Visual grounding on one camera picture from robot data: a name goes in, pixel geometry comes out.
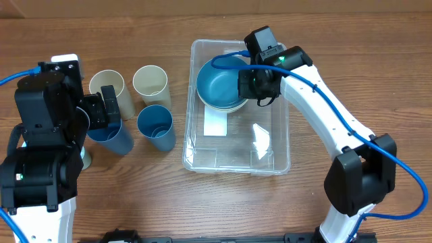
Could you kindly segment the tall beige cup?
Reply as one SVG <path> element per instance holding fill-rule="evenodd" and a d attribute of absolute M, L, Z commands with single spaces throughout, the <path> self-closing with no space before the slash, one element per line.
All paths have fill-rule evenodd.
<path fill-rule="evenodd" d="M 98 72 L 90 80 L 89 91 L 91 94 L 101 92 L 101 87 L 107 85 L 114 87 L 121 118 L 123 120 L 131 119 L 135 115 L 136 108 L 125 80 L 119 72 L 115 70 Z"/>
<path fill-rule="evenodd" d="M 141 96 L 146 106 L 162 105 L 171 110 L 171 95 L 168 77 L 159 66 L 146 65 L 136 71 L 132 79 L 135 91 Z"/>

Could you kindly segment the dark blue bowl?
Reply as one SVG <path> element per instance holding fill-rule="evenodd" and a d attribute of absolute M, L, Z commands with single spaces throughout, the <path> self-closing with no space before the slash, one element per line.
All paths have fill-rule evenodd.
<path fill-rule="evenodd" d="M 245 99 L 238 96 L 238 70 L 222 70 L 204 64 L 197 77 L 197 93 L 208 104 L 217 108 L 231 108 Z"/>

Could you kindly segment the cream bowl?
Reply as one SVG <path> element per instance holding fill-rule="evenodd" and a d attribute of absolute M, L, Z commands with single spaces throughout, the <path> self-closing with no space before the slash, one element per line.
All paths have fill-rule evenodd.
<path fill-rule="evenodd" d="M 202 97 L 200 97 L 200 100 L 201 100 L 201 101 L 202 101 L 202 102 L 203 102 L 207 107 L 209 107 L 209 108 L 211 108 L 211 109 L 214 109 L 214 110 L 216 110 L 216 111 L 223 112 L 223 113 L 233 113 L 233 112 L 235 112 L 235 111 L 241 109 L 241 108 L 242 108 L 243 106 L 245 106 L 245 104 L 247 104 L 247 102 L 248 102 L 248 100 L 245 99 L 245 100 L 242 101 L 239 105 L 236 105 L 236 106 L 231 107 L 231 108 L 217 108 L 217 107 L 212 106 L 212 105 L 208 104 L 207 102 L 205 102 L 205 101 L 202 99 Z"/>

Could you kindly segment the small mint green cup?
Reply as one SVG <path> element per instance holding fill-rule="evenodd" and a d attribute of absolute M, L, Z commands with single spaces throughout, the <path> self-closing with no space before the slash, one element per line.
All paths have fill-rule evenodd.
<path fill-rule="evenodd" d="M 87 169 L 90 164 L 92 163 L 92 157 L 90 155 L 89 152 L 86 151 L 86 149 L 84 147 L 82 147 L 81 153 L 80 153 L 82 162 L 83 162 L 83 167 L 82 170 Z"/>

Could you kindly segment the clear plastic storage container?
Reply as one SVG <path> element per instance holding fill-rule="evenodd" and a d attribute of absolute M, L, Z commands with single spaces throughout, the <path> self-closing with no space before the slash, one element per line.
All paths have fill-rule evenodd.
<path fill-rule="evenodd" d="M 197 39 L 191 46 L 190 80 L 182 163 L 198 173 L 251 173 L 282 175 L 290 170 L 288 102 L 278 97 L 266 107 L 248 101 L 227 114 L 227 136 L 205 136 L 206 105 L 196 81 L 201 67 L 217 55 L 245 50 L 238 40 Z"/>

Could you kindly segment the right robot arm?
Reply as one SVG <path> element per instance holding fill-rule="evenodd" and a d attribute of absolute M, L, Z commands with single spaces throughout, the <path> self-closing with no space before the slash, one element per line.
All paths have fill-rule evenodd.
<path fill-rule="evenodd" d="M 311 242 L 376 242 L 361 234 L 361 222 L 395 188 L 397 146 L 388 134 L 376 136 L 357 121 L 322 80 L 300 48 L 240 52 L 250 64 L 240 68 L 241 97 L 261 101 L 283 97 L 305 116 L 332 160 L 324 181 L 331 203 Z"/>

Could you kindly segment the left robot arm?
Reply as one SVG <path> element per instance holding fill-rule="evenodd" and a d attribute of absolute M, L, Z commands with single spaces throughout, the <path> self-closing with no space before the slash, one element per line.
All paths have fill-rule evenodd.
<path fill-rule="evenodd" d="M 1 217 L 17 242 L 67 242 L 86 134 L 120 121 L 114 87 L 83 95 L 79 76 L 41 72 L 14 99 L 22 121 L 1 164 Z"/>

